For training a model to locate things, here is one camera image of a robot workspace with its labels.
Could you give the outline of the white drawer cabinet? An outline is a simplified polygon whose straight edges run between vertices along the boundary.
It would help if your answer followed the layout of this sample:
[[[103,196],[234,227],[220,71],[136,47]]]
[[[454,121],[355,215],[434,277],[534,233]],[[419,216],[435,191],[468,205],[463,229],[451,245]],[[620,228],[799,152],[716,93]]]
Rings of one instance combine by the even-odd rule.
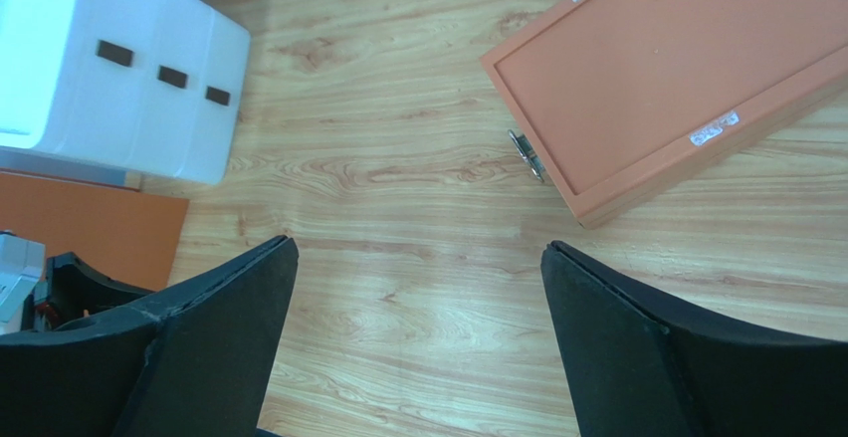
[[[200,0],[1,0],[1,146],[216,184],[250,44]]]

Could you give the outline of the orange file binder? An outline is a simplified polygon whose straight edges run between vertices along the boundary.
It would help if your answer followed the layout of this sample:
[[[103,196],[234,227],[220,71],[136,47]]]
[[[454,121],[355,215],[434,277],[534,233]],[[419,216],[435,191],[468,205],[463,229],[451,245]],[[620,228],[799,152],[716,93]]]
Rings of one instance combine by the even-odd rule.
[[[1,229],[73,252],[101,273],[159,291],[167,286],[189,201],[130,188],[1,171]]]

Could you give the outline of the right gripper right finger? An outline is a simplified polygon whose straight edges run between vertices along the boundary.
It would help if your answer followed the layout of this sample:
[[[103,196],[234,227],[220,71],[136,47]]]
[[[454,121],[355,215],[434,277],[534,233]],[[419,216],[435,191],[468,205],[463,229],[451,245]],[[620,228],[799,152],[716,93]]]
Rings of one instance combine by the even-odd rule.
[[[847,345],[734,319],[561,241],[540,271],[584,436],[843,436]]]

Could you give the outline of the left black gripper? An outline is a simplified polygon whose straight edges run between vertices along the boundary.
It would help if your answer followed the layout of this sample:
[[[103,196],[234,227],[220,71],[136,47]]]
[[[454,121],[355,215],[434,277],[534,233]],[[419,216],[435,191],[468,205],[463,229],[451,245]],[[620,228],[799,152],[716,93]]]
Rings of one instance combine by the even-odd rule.
[[[45,279],[24,302],[21,330],[55,330],[150,294],[104,275],[75,253],[65,253],[47,260]]]

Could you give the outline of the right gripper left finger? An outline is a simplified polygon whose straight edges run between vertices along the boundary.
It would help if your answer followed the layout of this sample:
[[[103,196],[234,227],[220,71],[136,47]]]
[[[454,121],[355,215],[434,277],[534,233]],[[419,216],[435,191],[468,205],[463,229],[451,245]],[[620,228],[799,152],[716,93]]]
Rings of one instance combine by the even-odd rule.
[[[257,436],[298,270],[286,236],[55,330],[1,338],[5,436]]]

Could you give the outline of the orange drawer box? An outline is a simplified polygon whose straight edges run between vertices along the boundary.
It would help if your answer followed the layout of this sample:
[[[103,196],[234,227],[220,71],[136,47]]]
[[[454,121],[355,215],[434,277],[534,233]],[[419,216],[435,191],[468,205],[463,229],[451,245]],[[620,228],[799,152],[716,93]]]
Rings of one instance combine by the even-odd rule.
[[[482,59],[586,228],[847,88],[847,0],[563,0]]]

